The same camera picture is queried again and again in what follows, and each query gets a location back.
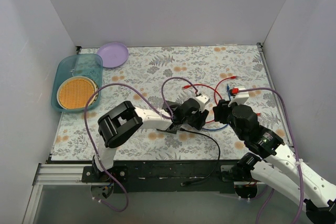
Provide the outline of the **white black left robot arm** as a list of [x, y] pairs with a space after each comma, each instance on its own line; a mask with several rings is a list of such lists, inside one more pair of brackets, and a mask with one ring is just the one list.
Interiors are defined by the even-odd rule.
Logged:
[[107, 112], [98, 120], [98, 152], [92, 161], [93, 175], [100, 182], [111, 178], [116, 150], [137, 130], [155, 129], [175, 134], [186, 124], [200, 130], [205, 125], [209, 111], [205, 106], [209, 97], [198, 95], [182, 104], [168, 102], [159, 113], [134, 107], [125, 101]]

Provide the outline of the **black network switch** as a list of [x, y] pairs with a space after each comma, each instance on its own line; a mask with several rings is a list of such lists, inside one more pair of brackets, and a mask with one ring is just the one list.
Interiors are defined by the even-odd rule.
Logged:
[[156, 128], [158, 131], [176, 134], [182, 126], [182, 116], [179, 115], [181, 104], [167, 101], [163, 103], [160, 110], [160, 125]]

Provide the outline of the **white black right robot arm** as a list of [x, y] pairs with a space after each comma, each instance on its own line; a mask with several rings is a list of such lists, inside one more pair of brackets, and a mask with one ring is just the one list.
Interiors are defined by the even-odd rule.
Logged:
[[220, 100], [213, 112], [249, 149], [228, 171], [232, 178], [267, 184], [301, 206], [312, 223], [335, 223], [335, 185], [297, 160], [280, 136], [259, 124], [251, 107]]

